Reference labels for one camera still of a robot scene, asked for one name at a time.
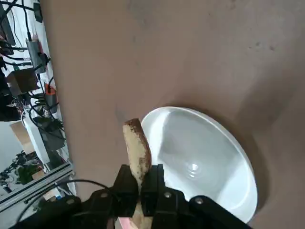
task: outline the table surface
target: table surface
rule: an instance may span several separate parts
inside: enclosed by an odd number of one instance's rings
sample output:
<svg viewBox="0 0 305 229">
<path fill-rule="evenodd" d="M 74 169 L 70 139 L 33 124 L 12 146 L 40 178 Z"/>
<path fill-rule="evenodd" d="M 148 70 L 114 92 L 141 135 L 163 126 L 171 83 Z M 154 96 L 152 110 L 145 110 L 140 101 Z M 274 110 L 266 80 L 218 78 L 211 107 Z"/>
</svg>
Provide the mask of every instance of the table surface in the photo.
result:
<svg viewBox="0 0 305 229">
<path fill-rule="evenodd" d="M 305 2 L 43 1 L 76 175 L 111 185 L 122 124 L 165 105 L 218 120 L 249 156 L 254 228 L 304 227 Z M 86 197 L 95 187 L 79 185 Z"/>
</svg>

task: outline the screw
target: screw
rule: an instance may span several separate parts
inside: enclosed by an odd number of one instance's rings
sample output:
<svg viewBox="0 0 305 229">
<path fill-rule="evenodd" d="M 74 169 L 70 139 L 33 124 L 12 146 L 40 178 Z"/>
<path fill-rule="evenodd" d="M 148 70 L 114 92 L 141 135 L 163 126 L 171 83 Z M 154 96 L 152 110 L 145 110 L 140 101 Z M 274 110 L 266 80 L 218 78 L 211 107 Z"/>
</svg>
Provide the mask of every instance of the screw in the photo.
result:
<svg viewBox="0 0 305 229">
<path fill-rule="evenodd" d="M 164 196 L 165 196 L 166 198 L 169 198 L 169 197 L 171 197 L 172 195 L 171 195 L 170 192 L 165 192 L 165 193 L 164 193 Z"/>
<path fill-rule="evenodd" d="M 101 197 L 102 198 L 105 198 L 105 197 L 107 197 L 108 196 L 108 193 L 107 192 L 103 192 L 102 194 L 101 194 Z"/>
<path fill-rule="evenodd" d="M 75 202 L 74 199 L 68 199 L 66 203 L 67 204 L 73 204 L 74 202 Z"/>
<path fill-rule="evenodd" d="M 200 197 L 197 197 L 197 198 L 195 199 L 195 202 L 196 202 L 197 204 L 202 204 L 202 203 L 203 203 L 203 200 L 202 200 Z"/>
</svg>

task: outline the electronic device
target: electronic device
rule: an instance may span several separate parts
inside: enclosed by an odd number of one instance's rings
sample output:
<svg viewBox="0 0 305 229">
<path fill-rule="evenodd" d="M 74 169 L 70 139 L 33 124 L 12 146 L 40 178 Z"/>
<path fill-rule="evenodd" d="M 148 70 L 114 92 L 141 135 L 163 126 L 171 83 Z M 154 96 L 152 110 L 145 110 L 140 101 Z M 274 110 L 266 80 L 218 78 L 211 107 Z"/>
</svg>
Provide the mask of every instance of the electronic device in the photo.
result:
<svg viewBox="0 0 305 229">
<path fill-rule="evenodd" d="M 151 167 L 138 193 L 129 166 L 122 165 L 111 188 L 93 192 L 85 202 L 65 196 L 11 229 L 113 229 L 118 217 L 133 216 L 138 200 L 144 216 L 152 217 L 151 229 L 251 228 L 208 197 L 196 196 L 188 202 L 183 192 L 166 187 L 162 165 Z"/>
<path fill-rule="evenodd" d="M 6 77 L 6 83 L 8 84 L 10 92 L 14 97 L 39 89 L 37 82 L 38 79 L 33 68 L 12 71 Z"/>
<path fill-rule="evenodd" d="M 3 5 L 0 4 L 0 15 L 4 14 L 5 10 Z M 9 20 L 7 16 L 3 19 L 3 22 L 0 25 L 0 35 L 4 38 L 9 44 L 16 45 L 14 35 L 12 33 Z"/>
</svg>

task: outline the cable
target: cable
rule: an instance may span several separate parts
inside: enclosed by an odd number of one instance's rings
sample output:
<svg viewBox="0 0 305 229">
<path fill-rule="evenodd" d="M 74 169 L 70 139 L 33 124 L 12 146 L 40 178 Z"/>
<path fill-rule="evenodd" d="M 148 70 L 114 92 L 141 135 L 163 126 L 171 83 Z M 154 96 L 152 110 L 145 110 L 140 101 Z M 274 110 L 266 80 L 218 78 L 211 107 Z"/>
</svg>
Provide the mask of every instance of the cable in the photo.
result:
<svg viewBox="0 0 305 229">
<path fill-rule="evenodd" d="M 48 83 L 48 93 L 51 93 L 51 82 L 54 79 L 54 76 L 52 76 L 52 78 L 50 78 L 49 83 Z"/>
<path fill-rule="evenodd" d="M 106 186 L 106 185 L 103 185 L 101 183 L 98 183 L 96 181 L 93 181 L 93 180 L 86 180 L 86 179 L 76 179 L 76 180 L 68 180 L 68 181 L 63 181 L 63 182 L 58 182 L 56 185 L 52 185 L 50 186 L 48 189 L 46 189 L 44 192 L 40 193 L 34 200 L 32 200 L 23 210 L 22 212 L 19 214 L 19 216 L 17 217 L 17 220 L 16 220 L 16 224 L 20 222 L 20 220 L 22 219 L 22 216 L 24 215 L 24 213 L 30 208 L 30 206 L 33 205 L 33 203 L 35 203 L 38 199 L 40 199 L 45 193 L 47 193 L 48 191 L 52 190 L 53 188 L 56 188 L 58 187 L 59 185 L 66 185 L 66 184 L 69 184 L 69 183 L 76 183 L 76 182 L 83 182 L 83 183 L 90 183 L 90 184 L 94 184 L 94 185 L 98 185 L 100 187 L 103 187 L 104 189 L 107 189 L 110 191 L 110 189 Z"/>
<path fill-rule="evenodd" d="M 35 107 L 37 107 L 37 106 L 40 106 L 40 105 L 34 105 L 34 106 L 32 106 L 31 109 L 29 110 L 29 118 L 30 118 L 30 120 L 33 122 L 33 124 L 34 124 L 38 129 L 40 129 L 40 130 L 42 130 L 42 131 L 48 133 L 49 135 L 51 135 L 51 136 L 53 136 L 53 137 L 56 137 L 56 138 L 61 139 L 61 140 L 66 140 L 66 138 L 61 137 L 61 136 L 57 136 L 57 135 L 55 135 L 55 134 L 53 134 L 53 133 L 50 133 L 49 131 L 46 131 L 46 130 L 45 130 L 44 128 L 42 128 L 41 126 L 37 125 L 37 123 L 36 123 L 36 122 L 34 121 L 34 119 L 32 118 L 32 114 L 31 114 L 32 110 L 35 109 Z"/>
<path fill-rule="evenodd" d="M 0 1 L 0 3 L 2 3 L 2 4 L 4 4 L 4 5 L 11 5 L 11 3 L 8 2 L 8 1 Z M 13 6 L 20 7 L 20 8 L 24 8 L 24 9 L 26 9 L 26 10 L 34 11 L 34 9 L 31 8 L 31 7 L 22 6 L 22 5 L 19 5 L 19 4 L 13 4 Z"/>
<path fill-rule="evenodd" d="M 1 53 L 2 56 L 5 56 L 6 58 L 9 58 L 11 60 L 16 60 L 16 61 L 30 61 L 30 57 L 28 58 L 23 58 L 23 57 L 12 57 L 12 56 L 8 56 L 7 54 Z"/>
<path fill-rule="evenodd" d="M 1 61 L 7 65 L 12 65 L 12 66 L 32 66 L 32 63 L 31 62 L 23 62 L 23 63 L 9 63 L 9 62 L 6 62 L 6 61 Z"/>
<path fill-rule="evenodd" d="M 27 14 L 27 11 L 25 8 L 23 8 L 23 11 L 24 11 L 24 16 L 25 16 L 25 26 L 27 27 L 28 40 L 31 41 L 32 37 L 31 37 L 30 29 L 29 29 L 28 14 Z"/>
<path fill-rule="evenodd" d="M 18 0 L 13 0 L 10 5 L 8 6 L 8 8 L 4 11 L 4 13 L 0 16 L 0 24 L 2 24 L 3 20 L 5 19 L 6 15 L 9 13 L 9 11 L 11 10 L 11 8 L 14 6 L 14 4 L 17 2 Z"/>
<path fill-rule="evenodd" d="M 14 15 L 14 13 L 13 13 L 13 10 L 11 10 L 11 15 L 12 15 L 12 17 L 13 17 L 13 26 L 14 26 L 14 34 L 15 34 L 15 37 L 17 38 L 17 40 L 18 40 L 20 46 L 22 47 L 21 41 L 19 40 L 19 38 L 18 38 L 18 36 L 17 36 L 17 34 L 16 34 L 16 22 L 15 22 L 15 15 Z"/>
<path fill-rule="evenodd" d="M 41 83 L 41 78 L 40 78 L 40 74 L 39 74 L 39 73 L 37 74 L 37 78 L 38 78 L 38 80 L 39 80 L 39 83 L 40 83 L 40 86 L 41 86 L 41 89 L 42 89 L 42 92 L 43 92 L 44 101 L 45 101 L 45 105 L 47 106 L 47 110 L 49 111 L 51 117 L 52 117 L 53 119 L 57 120 L 57 119 L 53 116 L 53 114 L 52 114 L 52 112 L 51 112 L 51 108 L 50 108 L 50 106 L 49 106 L 49 104 L 48 104 L 48 102 L 47 102 L 46 94 L 45 94 L 45 92 L 44 92 L 44 90 L 43 90 L 42 83 Z"/>
<path fill-rule="evenodd" d="M 61 188 L 60 186 L 57 187 L 60 191 L 62 191 L 64 194 L 66 194 L 67 196 L 74 196 L 71 195 L 71 193 L 69 193 L 68 191 L 66 191 L 65 189 Z"/>
</svg>

